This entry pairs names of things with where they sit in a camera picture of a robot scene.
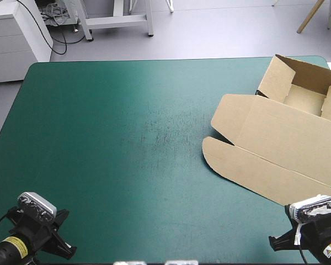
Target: cardboard box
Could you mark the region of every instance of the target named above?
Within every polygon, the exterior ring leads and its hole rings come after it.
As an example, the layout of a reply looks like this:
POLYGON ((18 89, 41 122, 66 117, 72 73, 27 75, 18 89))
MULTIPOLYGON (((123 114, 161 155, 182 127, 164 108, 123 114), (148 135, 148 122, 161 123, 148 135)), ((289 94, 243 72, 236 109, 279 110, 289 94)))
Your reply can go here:
POLYGON ((331 70, 276 55, 257 95, 223 96, 202 143, 210 167, 279 204, 331 195, 331 70))

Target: wooden chair leg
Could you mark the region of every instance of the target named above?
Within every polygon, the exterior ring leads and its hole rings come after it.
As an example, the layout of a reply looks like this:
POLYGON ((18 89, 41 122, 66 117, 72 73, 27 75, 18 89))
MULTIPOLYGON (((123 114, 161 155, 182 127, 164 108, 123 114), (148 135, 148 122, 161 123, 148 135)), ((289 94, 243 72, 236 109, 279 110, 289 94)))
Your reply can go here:
POLYGON ((315 6, 310 10, 308 16, 305 18, 303 23, 300 25, 300 27, 297 30, 297 33, 301 33, 305 26, 309 23, 309 21, 312 19, 312 17, 315 15, 316 11, 321 7, 325 0, 318 0, 315 4, 315 6))

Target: drawer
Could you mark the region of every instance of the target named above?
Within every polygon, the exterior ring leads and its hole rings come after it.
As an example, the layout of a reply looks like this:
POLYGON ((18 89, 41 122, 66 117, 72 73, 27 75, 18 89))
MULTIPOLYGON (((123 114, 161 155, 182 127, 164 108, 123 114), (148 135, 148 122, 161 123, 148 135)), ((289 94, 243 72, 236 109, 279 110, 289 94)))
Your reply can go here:
POLYGON ((0 54, 0 82, 23 80, 28 68, 37 62, 32 51, 0 54))
POLYGON ((0 19, 0 37, 21 34, 22 31, 14 18, 0 19))
POLYGON ((24 35, 0 37, 0 54, 16 51, 30 51, 24 35))

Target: gray floor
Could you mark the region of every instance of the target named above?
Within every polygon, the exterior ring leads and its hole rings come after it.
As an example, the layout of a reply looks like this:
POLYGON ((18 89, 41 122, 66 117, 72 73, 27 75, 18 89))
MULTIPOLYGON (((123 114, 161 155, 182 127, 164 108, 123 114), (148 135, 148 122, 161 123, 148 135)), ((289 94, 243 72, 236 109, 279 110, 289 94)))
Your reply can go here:
MULTIPOLYGON (((94 41, 69 45, 67 54, 51 61, 155 60, 282 55, 320 55, 331 61, 328 1, 302 34, 296 30, 315 0, 174 0, 170 14, 165 0, 152 0, 155 35, 146 26, 95 30, 94 41)), ((110 15, 111 0, 85 0, 90 17, 110 15)), ((144 11, 139 0, 135 12, 144 11)), ((66 28, 68 41, 72 34, 66 28)), ((52 35, 60 38, 58 31, 52 35)), ((55 45, 63 50, 63 45, 55 45)), ((0 129, 21 82, 0 84, 0 129)))

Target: table surface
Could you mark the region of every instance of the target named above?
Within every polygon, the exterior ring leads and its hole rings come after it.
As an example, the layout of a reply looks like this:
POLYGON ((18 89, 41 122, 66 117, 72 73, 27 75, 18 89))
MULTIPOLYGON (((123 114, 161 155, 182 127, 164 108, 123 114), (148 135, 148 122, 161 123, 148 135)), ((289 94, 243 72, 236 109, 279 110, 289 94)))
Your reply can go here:
POLYGON ((270 60, 34 64, 0 133, 0 216, 24 191, 69 209, 74 263, 301 263, 269 246, 290 229, 283 207, 217 175, 201 150, 220 137, 221 97, 254 94, 270 60))

